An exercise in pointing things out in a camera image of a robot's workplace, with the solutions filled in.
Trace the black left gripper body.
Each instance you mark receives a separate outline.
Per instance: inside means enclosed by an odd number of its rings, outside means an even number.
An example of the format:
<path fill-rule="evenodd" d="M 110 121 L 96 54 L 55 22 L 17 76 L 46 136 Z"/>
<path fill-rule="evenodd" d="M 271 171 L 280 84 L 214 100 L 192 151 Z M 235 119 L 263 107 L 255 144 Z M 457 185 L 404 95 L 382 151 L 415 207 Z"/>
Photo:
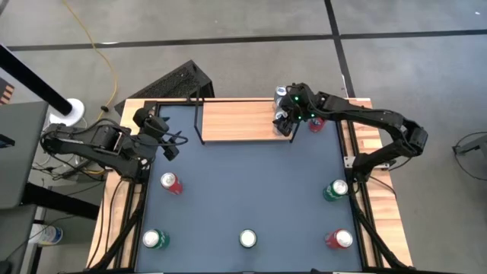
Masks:
<path fill-rule="evenodd" d="M 168 117 L 162 118 L 153 116 L 149 113 L 148 109 L 139 108 L 136 110 L 133 117 L 133 121 L 140 128 L 141 134 L 146 134 L 155 139 L 159 146 L 164 150 L 164 156 L 167 160 L 172 161 L 178 154 L 179 150 L 176 146 L 164 147 L 163 141 L 170 139 L 168 136 L 164 136 L 165 132 L 169 131 L 169 126 L 166 124 Z"/>

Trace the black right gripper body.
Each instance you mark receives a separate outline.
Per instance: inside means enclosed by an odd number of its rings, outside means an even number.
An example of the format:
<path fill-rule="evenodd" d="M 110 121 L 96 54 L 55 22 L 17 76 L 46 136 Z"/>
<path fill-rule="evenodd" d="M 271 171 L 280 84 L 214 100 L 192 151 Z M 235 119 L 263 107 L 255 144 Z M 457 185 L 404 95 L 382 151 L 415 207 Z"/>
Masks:
<path fill-rule="evenodd" d="M 317 118 L 314 109 L 315 95 L 307 84 L 288 85 L 286 91 L 287 94 L 283 99 L 285 122 L 300 123 Z"/>

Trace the red Fanta soda can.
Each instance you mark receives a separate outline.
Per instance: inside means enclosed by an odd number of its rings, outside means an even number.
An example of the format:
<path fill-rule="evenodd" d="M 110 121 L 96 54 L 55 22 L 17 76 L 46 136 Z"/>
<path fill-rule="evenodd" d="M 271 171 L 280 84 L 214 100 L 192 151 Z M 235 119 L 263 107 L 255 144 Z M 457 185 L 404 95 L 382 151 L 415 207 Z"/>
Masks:
<path fill-rule="evenodd" d="M 326 234 L 325 243 L 332 249 L 347 249 L 353 244 L 353 236 L 345 229 L 338 229 Z"/>
<path fill-rule="evenodd" d="M 183 192 L 183 185 L 175 173 L 167 172 L 161 176 L 161 185 L 172 194 L 180 195 Z"/>
<path fill-rule="evenodd" d="M 326 124 L 326 120 L 321 117 L 314 117 L 309 120 L 309 130 L 313 133 L 320 132 Z"/>

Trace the green Sprite soda can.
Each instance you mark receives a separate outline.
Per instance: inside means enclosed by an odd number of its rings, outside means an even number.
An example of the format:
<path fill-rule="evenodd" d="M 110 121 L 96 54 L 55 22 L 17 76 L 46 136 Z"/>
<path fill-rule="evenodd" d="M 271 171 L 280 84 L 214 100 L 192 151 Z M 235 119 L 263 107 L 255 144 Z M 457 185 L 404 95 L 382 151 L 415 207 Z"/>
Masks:
<path fill-rule="evenodd" d="M 254 247 L 257 243 L 257 240 L 258 237 L 256 232 L 249 228 L 242 230 L 242 232 L 239 235 L 240 245 L 243 248 L 250 249 Z"/>
<path fill-rule="evenodd" d="M 151 229 L 143 234 L 142 243 L 150 249 L 163 249 L 169 246 L 170 235 L 165 231 Z"/>
<path fill-rule="evenodd" d="M 323 198 L 328 202 L 334 202 L 348 194 L 349 187 L 344 180 L 334 180 L 323 189 Z"/>

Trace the black perforated case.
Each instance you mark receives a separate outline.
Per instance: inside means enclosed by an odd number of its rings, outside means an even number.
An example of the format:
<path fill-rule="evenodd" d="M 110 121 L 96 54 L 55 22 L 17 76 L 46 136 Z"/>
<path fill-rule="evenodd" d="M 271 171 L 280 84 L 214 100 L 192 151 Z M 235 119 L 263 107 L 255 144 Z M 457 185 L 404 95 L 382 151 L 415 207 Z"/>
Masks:
<path fill-rule="evenodd" d="M 193 60 L 189 60 L 158 80 L 150 83 L 129 99 L 146 98 L 213 98 L 212 80 Z"/>

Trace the white round pole base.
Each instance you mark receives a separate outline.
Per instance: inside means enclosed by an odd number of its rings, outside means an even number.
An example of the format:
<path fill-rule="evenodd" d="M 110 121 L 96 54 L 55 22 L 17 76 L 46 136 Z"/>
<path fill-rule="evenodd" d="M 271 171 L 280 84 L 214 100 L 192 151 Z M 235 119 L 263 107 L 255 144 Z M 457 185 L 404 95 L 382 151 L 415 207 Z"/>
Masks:
<path fill-rule="evenodd" d="M 49 122 L 50 123 L 61 123 L 65 124 L 66 126 L 73 126 L 84 116 L 85 106 L 79 100 L 75 98 L 68 98 L 67 101 L 71 104 L 72 110 L 69 114 L 63 115 L 59 113 L 57 110 L 53 110 L 49 114 Z"/>

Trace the black floor beam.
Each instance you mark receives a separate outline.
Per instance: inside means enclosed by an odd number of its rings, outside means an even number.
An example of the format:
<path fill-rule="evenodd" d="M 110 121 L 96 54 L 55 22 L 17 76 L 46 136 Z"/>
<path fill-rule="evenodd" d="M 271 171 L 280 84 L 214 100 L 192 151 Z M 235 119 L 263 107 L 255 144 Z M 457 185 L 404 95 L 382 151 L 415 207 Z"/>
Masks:
<path fill-rule="evenodd" d="M 26 183 L 21 203 L 41 206 L 91 220 L 97 219 L 100 209 L 98 205 L 48 190 L 33 183 Z"/>

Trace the black pole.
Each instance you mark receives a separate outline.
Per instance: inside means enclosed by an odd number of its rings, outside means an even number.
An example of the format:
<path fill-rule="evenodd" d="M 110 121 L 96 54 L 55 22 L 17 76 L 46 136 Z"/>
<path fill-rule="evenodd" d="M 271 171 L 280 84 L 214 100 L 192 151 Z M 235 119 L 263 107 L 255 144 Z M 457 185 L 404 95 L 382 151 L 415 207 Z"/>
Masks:
<path fill-rule="evenodd" d="M 22 85 L 46 101 L 63 116 L 73 111 L 73 106 L 42 78 L 28 68 L 6 46 L 0 43 L 0 68 L 17 79 Z"/>

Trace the grey metal cabinet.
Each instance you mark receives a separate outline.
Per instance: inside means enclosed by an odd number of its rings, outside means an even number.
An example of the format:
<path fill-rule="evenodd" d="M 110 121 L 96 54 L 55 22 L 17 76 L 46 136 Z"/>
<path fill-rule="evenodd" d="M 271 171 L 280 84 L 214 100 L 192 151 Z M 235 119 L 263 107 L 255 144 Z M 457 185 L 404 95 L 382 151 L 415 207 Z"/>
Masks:
<path fill-rule="evenodd" d="M 0 107 L 0 135 L 14 140 L 11 147 L 0 148 L 0 209 L 21 203 L 47 108 L 43 101 Z"/>

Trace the white plastic bottle blue label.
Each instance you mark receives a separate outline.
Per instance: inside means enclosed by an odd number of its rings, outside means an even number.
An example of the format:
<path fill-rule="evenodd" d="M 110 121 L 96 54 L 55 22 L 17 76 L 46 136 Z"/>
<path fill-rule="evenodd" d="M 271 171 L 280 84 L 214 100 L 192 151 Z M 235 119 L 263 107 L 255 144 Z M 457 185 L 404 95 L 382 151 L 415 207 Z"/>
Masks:
<path fill-rule="evenodd" d="M 42 246 L 56 245 L 61 241 L 63 230 L 52 225 L 33 224 L 28 243 Z"/>

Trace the orange striped box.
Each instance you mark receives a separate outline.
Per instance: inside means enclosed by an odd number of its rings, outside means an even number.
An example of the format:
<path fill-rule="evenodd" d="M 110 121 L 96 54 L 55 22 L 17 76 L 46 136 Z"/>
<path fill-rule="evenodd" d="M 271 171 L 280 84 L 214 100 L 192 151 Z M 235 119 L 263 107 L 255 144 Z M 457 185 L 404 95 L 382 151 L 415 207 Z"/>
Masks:
<path fill-rule="evenodd" d="M 9 104 L 14 93 L 14 86 L 0 78 L 0 106 Z"/>

